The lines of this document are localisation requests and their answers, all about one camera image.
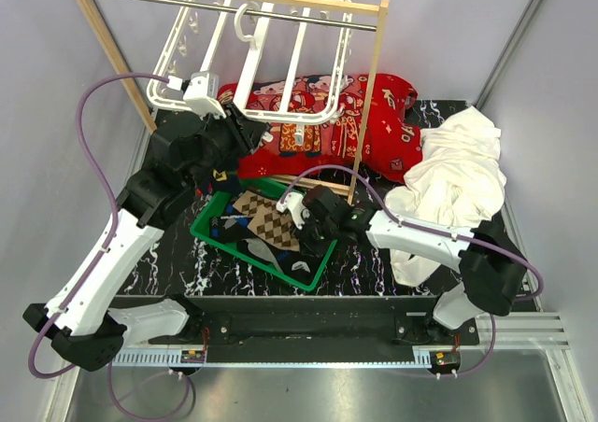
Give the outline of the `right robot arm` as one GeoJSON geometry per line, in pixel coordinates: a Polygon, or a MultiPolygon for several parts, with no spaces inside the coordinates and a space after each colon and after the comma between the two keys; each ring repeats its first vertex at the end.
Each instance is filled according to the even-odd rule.
{"type": "Polygon", "coordinates": [[[458,273],[460,283],[440,294],[423,323],[436,344],[483,313],[507,316],[527,271],[518,248],[490,221],[476,228],[441,226],[402,217],[381,204],[353,206],[324,186],[307,194],[289,192],[277,208],[291,215],[302,248],[318,251],[344,240],[403,251],[458,273]]]}

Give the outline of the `navy santa christmas sock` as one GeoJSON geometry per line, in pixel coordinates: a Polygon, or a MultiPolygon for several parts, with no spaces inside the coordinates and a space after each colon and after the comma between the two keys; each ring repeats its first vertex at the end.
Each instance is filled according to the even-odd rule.
{"type": "Polygon", "coordinates": [[[237,194],[243,186],[237,174],[238,160],[224,162],[220,167],[212,169],[195,188],[197,196],[209,195],[214,192],[237,194]]]}

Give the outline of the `white plastic clip hanger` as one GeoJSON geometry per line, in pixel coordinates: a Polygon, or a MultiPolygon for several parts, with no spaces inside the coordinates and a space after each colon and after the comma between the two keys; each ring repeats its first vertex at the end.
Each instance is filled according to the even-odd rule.
{"type": "MultiPolygon", "coordinates": [[[[186,0],[209,5],[223,5],[223,0],[186,0]]],[[[242,0],[232,0],[225,4],[239,8],[242,0]]],[[[306,14],[301,7],[275,5],[273,12],[281,14],[306,14]]],[[[343,13],[338,11],[310,11],[312,18],[324,18],[342,21],[343,13]]],[[[208,71],[218,76],[219,84],[223,77],[238,74],[241,77],[249,51],[249,44],[239,40],[235,34],[234,14],[178,7],[178,14],[163,50],[154,67],[154,77],[149,80],[146,96],[149,102],[163,110],[188,111],[180,109],[183,92],[167,87],[168,76],[180,77],[184,81],[191,79],[198,72],[208,71]]],[[[241,20],[243,34],[251,35],[255,31],[257,17],[244,15],[241,20]]],[[[287,73],[292,59],[293,48],[300,23],[271,20],[267,38],[263,44],[263,54],[255,79],[250,88],[249,99],[245,105],[237,106],[247,110],[278,111],[282,93],[285,89],[287,73]]],[[[337,54],[341,28],[308,24],[294,79],[287,112],[299,114],[320,114],[329,101],[332,72],[337,54]]],[[[342,86],[347,75],[343,69],[342,86]]],[[[231,97],[234,103],[235,92],[231,97]]]]}

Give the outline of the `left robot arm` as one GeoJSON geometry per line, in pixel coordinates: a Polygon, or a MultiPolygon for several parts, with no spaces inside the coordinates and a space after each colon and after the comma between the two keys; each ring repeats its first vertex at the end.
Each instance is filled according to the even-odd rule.
{"type": "Polygon", "coordinates": [[[248,118],[235,104],[223,114],[171,115],[149,139],[150,163],[119,195],[102,238],[69,282],[47,303],[32,303],[24,320],[47,338],[69,368],[87,372],[108,365],[126,346],[171,337],[183,344],[202,336],[204,313],[182,295],[128,309],[111,303],[138,261],[215,181],[214,174],[255,152],[270,124],[248,118]]]}

